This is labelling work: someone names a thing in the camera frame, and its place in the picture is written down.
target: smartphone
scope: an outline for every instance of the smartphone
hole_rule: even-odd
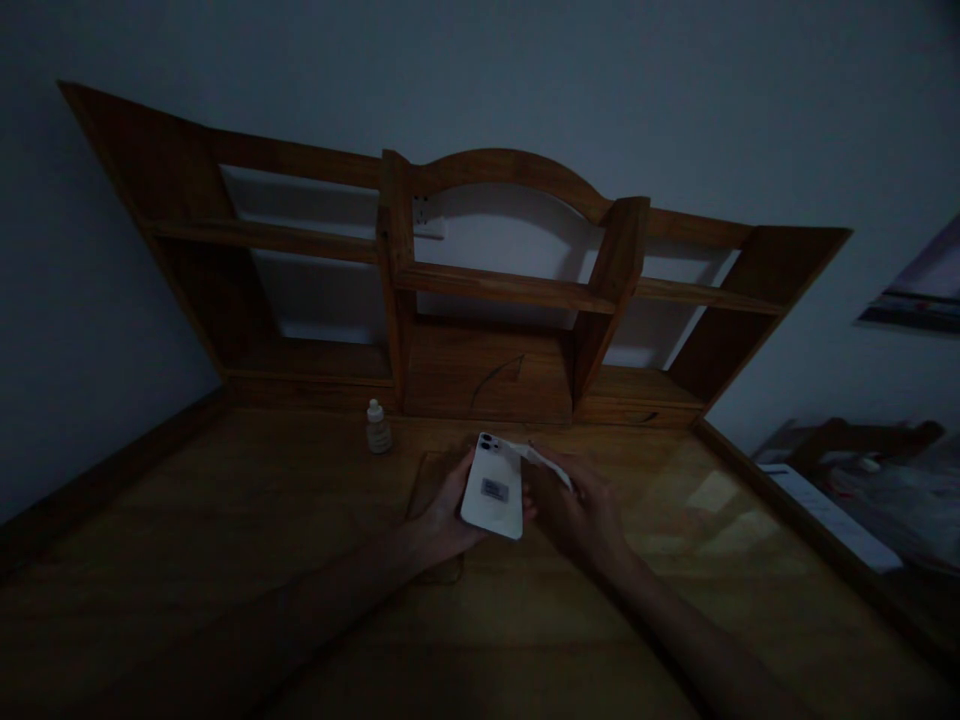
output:
[[[519,540],[523,535],[520,453],[511,443],[490,433],[480,433],[460,517],[511,540]]]

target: person's right hand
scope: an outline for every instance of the person's right hand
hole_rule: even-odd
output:
[[[568,490],[545,467],[534,468],[525,478],[524,504],[536,507],[537,520],[557,549],[608,578],[629,568],[633,551],[623,536],[620,509],[606,479],[583,458],[542,445],[536,449],[563,468],[575,488]]]

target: wooden shelf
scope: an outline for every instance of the wooden shelf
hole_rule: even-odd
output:
[[[674,282],[673,280],[659,280],[657,278],[640,278],[633,296],[651,300],[670,300],[691,305],[709,305],[725,310],[742,310],[743,312],[760,313],[761,315],[780,315],[785,312],[785,309],[776,303],[755,300],[729,290],[707,285]]]
[[[726,220],[688,215],[673,210],[650,208],[647,220],[647,235],[664,240],[694,242],[700,245],[729,248],[735,250],[742,246],[750,233],[752,225],[732,223]]]
[[[579,422],[683,428],[704,402],[662,370],[603,365],[575,415]]]
[[[282,225],[266,225],[245,220],[191,220],[156,222],[150,225],[149,229],[159,237],[275,250],[369,265],[377,263],[377,246],[374,240]]]
[[[376,345],[274,338],[226,368],[230,377],[393,387],[386,352]]]
[[[590,395],[622,398],[648,405],[693,408],[699,410],[703,401],[677,385],[663,370],[627,368],[604,365]]]
[[[569,423],[569,331],[419,316],[404,412]]]
[[[590,288],[580,283],[430,263],[417,262],[404,268],[394,278],[394,285],[400,290],[587,310],[605,315],[613,314],[616,309],[614,303],[597,297],[590,292]]]
[[[217,130],[81,85],[60,88],[218,372],[254,405],[350,409],[366,386],[381,395],[389,386],[409,414],[566,423],[575,398],[584,422],[680,427],[720,397],[850,235],[608,199],[569,168],[518,150],[415,165],[393,150],[376,158]],[[222,165],[378,190],[376,239],[240,221]],[[413,198],[483,182],[548,193],[602,227],[590,282],[417,263]],[[643,278],[648,237],[739,257],[720,288]],[[248,248],[378,265],[389,362],[376,348],[278,338]],[[417,291],[577,317],[564,332],[418,318]],[[602,365],[633,297],[707,306],[669,373]]]

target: small bottle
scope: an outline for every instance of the small bottle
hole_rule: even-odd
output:
[[[383,408],[376,400],[367,408],[367,445],[374,455],[381,455],[393,447],[390,424],[383,417]]]

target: wooden panel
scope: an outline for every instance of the wooden panel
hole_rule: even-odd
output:
[[[576,422],[685,428],[703,403],[662,370],[604,365],[577,406]]]
[[[233,218],[205,128],[74,83],[60,83],[135,218]]]
[[[384,150],[380,207],[388,213],[386,226],[381,232],[388,233],[387,246],[390,248],[390,269],[394,281],[414,261],[411,188],[410,163],[399,153]]]
[[[234,219],[205,129],[81,85],[60,83],[60,89],[222,374],[224,360],[242,352],[252,334],[274,332],[249,253],[161,244],[146,228],[158,220]]]
[[[612,314],[616,304],[596,297],[586,285],[560,280],[473,270],[448,265],[413,263],[394,278],[404,290],[446,293],[498,302],[589,310]]]
[[[235,377],[230,390],[237,406],[245,408],[340,410],[359,418],[376,398],[387,412],[398,409],[393,389],[380,386]]]
[[[553,195],[594,225],[603,223],[613,204],[569,168],[520,150],[469,150],[413,168],[415,195],[485,182],[524,185]]]
[[[421,316],[404,412],[569,423],[569,333]]]
[[[393,387],[384,350],[360,343],[276,338],[255,345],[226,370],[230,377]]]
[[[844,228],[761,226],[721,287],[792,307],[850,236]]]
[[[0,578],[22,568],[213,422],[226,408],[225,399],[223,388],[215,390],[0,526]]]
[[[417,315],[417,294],[398,290],[394,285],[400,271],[413,263],[413,193],[409,169],[409,163],[401,155],[391,150],[383,151],[377,206],[377,251],[393,387],[401,410],[407,395],[407,369]]]
[[[603,365],[590,387],[590,396],[622,398],[661,407],[703,407],[703,402],[677,385],[662,370]]]
[[[249,250],[172,239],[156,246],[221,367],[280,337]]]
[[[791,526],[837,575],[883,616],[948,678],[960,676],[960,648],[944,635],[897,589],[864,565],[853,552],[810,515],[746,455],[705,420],[694,426],[696,436],[725,462],[760,498]]]
[[[636,425],[676,430],[690,427],[699,415],[699,410],[643,405],[635,400],[587,395],[577,406],[574,420],[596,425]]]
[[[629,306],[634,288],[643,271],[644,231],[649,198],[620,198],[610,209],[607,231],[597,253],[589,287],[594,295],[615,303],[611,315],[578,313],[573,326],[576,343],[573,398],[575,403],[587,393]]]
[[[763,315],[779,315],[783,312],[780,305],[754,300],[753,298],[738,295],[722,288],[707,287],[706,285],[692,285],[690,283],[660,280],[657,278],[640,278],[634,297],[650,300],[669,300],[690,305],[707,305],[710,307],[725,308],[755,312]]]
[[[757,227],[720,287],[781,305],[785,314],[849,236],[843,228]],[[671,364],[670,377],[709,410],[779,322],[780,317],[709,308]]]
[[[650,221],[647,225],[648,237],[694,242],[731,250],[743,245],[752,231],[752,225],[657,208],[650,208]]]
[[[274,250],[369,265],[377,263],[377,245],[374,240],[280,225],[265,225],[245,220],[192,220],[152,223],[149,229],[158,237]]]
[[[380,187],[380,158],[212,128],[209,134],[211,152],[221,165],[371,190]]]

